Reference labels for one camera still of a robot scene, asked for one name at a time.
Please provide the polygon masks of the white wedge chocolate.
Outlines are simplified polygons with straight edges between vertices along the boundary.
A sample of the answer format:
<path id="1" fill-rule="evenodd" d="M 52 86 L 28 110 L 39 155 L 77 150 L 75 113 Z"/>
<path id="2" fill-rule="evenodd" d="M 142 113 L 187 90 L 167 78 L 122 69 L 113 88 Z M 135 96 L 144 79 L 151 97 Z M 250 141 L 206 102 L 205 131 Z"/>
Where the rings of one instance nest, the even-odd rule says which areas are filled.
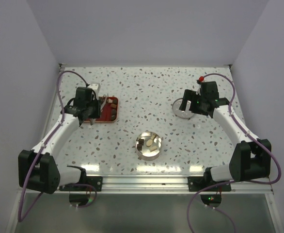
<path id="1" fill-rule="evenodd" d="M 157 149 L 157 146 L 152 146 L 151 148 L 150 148 L 150 151 L 155 151 Z"/>

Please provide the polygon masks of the silver metal tweezers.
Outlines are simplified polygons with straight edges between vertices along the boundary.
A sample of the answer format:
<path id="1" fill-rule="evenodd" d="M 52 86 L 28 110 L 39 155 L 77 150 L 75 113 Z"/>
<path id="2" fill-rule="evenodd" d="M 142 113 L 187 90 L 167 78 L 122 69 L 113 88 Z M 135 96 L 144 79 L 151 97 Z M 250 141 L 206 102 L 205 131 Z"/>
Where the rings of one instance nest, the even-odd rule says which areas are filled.
<path id="1" fill-rule="evenodd" d="M 106 105 L 107 101 L 108 101 L 109 95 L 105 94 L 101 97 L 98 97 L 99 103 L 100 103 L 100 115 L 102 115 L 103 112 L 103 108 Z M 90 125 L 93 126 L 95 123 L 96 119 L 90 119 Z"/>

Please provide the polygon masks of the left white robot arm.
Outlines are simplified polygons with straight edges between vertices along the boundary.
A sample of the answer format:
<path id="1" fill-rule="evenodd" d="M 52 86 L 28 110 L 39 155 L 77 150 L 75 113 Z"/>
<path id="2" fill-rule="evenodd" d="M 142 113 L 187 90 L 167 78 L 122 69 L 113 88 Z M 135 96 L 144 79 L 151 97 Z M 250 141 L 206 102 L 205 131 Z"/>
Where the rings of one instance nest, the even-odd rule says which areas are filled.
<path id="1" fill-rule="evenodd" d="M 78 191 L 86 188 L 86 170 L 71 166 L 69 171 L 59 171 L 56 158 L 85 120 L 100 118 L 99 90 L 98 83 L 78 87 L 75 97 L 62 106 L 58 120 L 41 142 L 19 154 L 20 187 L 47 194 L 53 194 L 59 186 L 72 185 Z"/>

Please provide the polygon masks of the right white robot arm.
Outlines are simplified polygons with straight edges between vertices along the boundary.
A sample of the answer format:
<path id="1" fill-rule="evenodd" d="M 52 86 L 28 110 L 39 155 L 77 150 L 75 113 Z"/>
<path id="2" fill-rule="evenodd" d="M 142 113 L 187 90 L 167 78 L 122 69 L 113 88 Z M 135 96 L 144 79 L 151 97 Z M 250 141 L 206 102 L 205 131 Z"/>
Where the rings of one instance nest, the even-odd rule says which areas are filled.
<path id="1" fill-rule="evenodd" d="M 186 109 L 198 115 L 214 119 L 227 134 L 234 151 L 228 164 L 205 169 L 202 184 L 207 190 L 215 190 L 220 182 L 250 181 L 268 177 L 271 165 L 271 143 L 259 139 L 244 124 L 238 121 L 231 103 L 219 96 L 217 83 L 199 82 L 198 91 L 186 89 L 183 94 L 181 111 Z"/>

